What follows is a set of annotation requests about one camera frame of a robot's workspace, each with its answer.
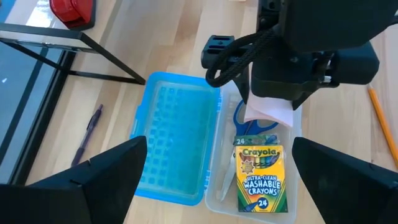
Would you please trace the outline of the orange pencil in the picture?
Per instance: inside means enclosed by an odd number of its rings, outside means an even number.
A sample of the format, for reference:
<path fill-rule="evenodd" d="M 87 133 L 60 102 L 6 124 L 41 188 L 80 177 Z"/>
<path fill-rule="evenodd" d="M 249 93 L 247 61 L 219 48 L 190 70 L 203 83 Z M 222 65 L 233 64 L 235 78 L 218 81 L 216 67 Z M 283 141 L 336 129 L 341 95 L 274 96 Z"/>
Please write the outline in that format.
<path fill-rule="evenodd" d="M 392 155 L 392 159 L 394 160 L 394 164 L 395 164 L 396 168 L 398 169 L 398 147 L 396 146 L 396 142 L 393 138 L 391 129 L 389 127 L 386 116 L 382 109 L 382 106 L 381 106 L 381 103 L 377 96 L 376 90 L 370 84 L 368 84 L 368 94 L 369 94 L 369 97 L 373 104 L 373 108 L 376 112 L 376 116 L 379 121 L 380 127 L 381 127 L 384 137 L 386 139 L 389 151 Z"/>

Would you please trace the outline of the blue handled scissors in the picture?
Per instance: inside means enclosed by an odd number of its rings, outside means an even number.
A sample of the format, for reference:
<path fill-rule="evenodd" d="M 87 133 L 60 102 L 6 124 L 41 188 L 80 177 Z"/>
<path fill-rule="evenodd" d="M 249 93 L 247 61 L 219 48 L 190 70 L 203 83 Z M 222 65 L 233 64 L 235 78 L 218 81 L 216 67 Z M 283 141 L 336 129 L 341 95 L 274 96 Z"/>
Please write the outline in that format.
<path fill-rule="evenodd" d="M 233 123 L 236 128 L 237 136 L 257 135 L 257 134 L 263 133 L 265 131 L 272 130 L 278 125 L 277 122 L 271 122 L 270 125 L 262 127 L 259 125 L 258 120 L 252 120 L 252 121 L 248 121 L 245 123 L 240 123 L 238 121 L 238 117 L 239 117 L 239 114 L 240 114 L 242 108 L 244 107 L 244 105 L 245 105 L 244 101 L 241 100 L 238 103 L 238 105 L 234 111 L 234 115 L 233 115 Z M 236 158 L 236 153 L 235 153 L 235 150 L 233 149 L 232 153 L 231 153 L 230 160 L 229 160 L 229 166 L 228 166 L 228 169 L 226 171 L 226 174 L 225 174 L 225 177 L 223 180 L 223 185 L 221 187 L 221 195 L 220 195 L 221 202 L 225 199 L 226 194 L 228 193 L 228 190 L 232 183 L 233 177 L 236 173 L 235 158 Z"/>

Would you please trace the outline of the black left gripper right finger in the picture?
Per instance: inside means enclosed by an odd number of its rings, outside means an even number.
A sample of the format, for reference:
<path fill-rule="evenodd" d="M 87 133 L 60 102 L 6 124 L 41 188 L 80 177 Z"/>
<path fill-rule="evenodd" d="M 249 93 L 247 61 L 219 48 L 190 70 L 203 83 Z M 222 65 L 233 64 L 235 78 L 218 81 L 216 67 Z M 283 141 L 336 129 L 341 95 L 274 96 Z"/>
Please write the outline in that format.
<path fill-rule="evenodd" d="M 303 137 L 292 156 L 326 224 L 398 224 L 398 172 Z"/>

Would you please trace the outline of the blue studded pencil box lid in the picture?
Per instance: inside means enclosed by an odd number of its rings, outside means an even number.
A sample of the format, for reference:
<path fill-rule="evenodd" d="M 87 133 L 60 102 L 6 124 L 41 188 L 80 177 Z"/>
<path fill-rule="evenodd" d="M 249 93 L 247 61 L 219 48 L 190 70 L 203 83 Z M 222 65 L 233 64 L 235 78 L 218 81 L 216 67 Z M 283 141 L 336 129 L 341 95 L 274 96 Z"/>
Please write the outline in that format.
<path fill-rule="evenodd" d="M 204 78 L 149 76 L 130 137 L 145 136 L 147 157 L 136 195 L 194 206 L 205 192 L 220 89 Z"/>

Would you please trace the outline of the red stapler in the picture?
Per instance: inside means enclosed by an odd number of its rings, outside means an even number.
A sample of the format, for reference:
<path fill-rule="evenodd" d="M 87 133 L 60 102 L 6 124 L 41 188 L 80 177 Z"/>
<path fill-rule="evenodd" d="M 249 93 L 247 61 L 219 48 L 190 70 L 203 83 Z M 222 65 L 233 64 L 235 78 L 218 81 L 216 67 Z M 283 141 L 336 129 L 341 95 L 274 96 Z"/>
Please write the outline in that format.
<path fill-rule="evenodd" d="M 49 0 L 54 15 L 68 29 L 83 31 L 95 26 L 96 0 Z"/>

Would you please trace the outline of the yellow green crayon box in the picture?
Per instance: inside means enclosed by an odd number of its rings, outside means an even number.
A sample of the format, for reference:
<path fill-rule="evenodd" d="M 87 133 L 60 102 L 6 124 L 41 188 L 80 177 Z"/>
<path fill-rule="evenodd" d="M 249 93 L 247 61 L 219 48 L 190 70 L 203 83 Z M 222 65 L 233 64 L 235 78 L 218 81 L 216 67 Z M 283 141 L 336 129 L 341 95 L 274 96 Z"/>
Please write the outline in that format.
<path fill-rule="evenodd" d="M 276 134 L 236 136 L 238 211 L 287 213 L 284 147 Z"/>

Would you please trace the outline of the purple pen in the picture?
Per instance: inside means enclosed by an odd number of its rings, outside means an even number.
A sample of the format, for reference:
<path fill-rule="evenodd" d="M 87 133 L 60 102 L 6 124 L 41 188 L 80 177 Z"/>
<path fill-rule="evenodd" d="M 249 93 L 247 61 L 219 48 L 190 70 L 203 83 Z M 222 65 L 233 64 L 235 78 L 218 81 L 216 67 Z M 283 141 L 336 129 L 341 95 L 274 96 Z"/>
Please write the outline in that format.
<path fill-rule="evenodd" d="M 95 111 L 95 113 L 92 115 L 87 128 L 86 128 L 86 133 L 83 137 L 83 140 L 78 148 L 78 150 L 75 153 L 75 156 L 72 160 L 71 166 L 75 166 L 80 162 L 80 159 L 82 158 L 85 148 L 88 144 L 88 141 L 90 140 L 90 137 L 93 133 L 93 130 L 95 129 L 96 125 L 98 124 L 98 121 L 101 117 L 102 114 L 102 110 L 103 110 L 103 105 L 100 104 L 99 107 L 97 108 L 97 110 Z"/>

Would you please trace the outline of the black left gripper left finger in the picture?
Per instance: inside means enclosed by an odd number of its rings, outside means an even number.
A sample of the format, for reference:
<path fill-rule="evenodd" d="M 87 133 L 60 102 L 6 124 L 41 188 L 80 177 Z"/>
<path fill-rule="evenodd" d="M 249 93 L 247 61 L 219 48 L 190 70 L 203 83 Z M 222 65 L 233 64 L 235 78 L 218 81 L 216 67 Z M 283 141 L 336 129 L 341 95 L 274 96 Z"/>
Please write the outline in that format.
<path fill-rule="evenodd" d="M 146 156 L 138 136 L 36 183 L 0 184 L 0 224 L 123 224 Z"/>

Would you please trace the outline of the black aluminium table frame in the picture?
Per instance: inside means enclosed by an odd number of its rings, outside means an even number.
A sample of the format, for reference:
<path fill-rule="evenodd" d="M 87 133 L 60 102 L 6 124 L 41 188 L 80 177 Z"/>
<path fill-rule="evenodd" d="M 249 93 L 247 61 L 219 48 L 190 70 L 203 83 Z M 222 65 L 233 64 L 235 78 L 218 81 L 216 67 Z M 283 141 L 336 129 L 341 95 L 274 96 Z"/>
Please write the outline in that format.
<path fill-rule="evenodd" d="M 0 184 L 8 183 L 16 169 L 54 71 L 50 65 L 0 43 Z M 8 147 L 1 149 L 26 90 L 30 93 L 14 134 Z"/>

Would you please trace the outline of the pink sticky notes pad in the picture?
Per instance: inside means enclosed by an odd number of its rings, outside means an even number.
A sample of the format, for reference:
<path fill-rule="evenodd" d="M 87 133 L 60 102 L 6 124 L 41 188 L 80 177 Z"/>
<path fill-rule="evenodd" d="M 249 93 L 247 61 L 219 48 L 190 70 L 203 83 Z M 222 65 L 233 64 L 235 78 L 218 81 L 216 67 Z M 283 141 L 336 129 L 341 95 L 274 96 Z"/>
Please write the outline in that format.
<path fill-rule="evenodd" d="M 278 98 L 261 98 L 249 92 L 244 122 L 270 120 L 292 128 L 294 111 L 290 101 Z"/>

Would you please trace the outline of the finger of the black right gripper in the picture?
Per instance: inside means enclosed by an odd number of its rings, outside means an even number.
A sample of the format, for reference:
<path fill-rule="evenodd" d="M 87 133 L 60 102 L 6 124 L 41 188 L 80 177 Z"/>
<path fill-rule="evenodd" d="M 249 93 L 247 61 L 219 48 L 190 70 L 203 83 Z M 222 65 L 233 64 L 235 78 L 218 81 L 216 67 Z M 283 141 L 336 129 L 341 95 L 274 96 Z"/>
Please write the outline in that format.
<path fill-rule="evenodd" d="M 292 108 L 293 110 L 296 110 L 299 106 L 304 103 L 312 92 L 307 92 L 307 91 L 298 91 L 298 92 L 292 92 Z"/>
<path fill-rule="evenodd" d="M 233 79 L 233 81 L 239 90 L 239 93 L 244 101 L 244 104 L 246 104 L 248 102 L 249 91 L 250 91 L 249 67 L 244 68 L 243 71 Z"/>

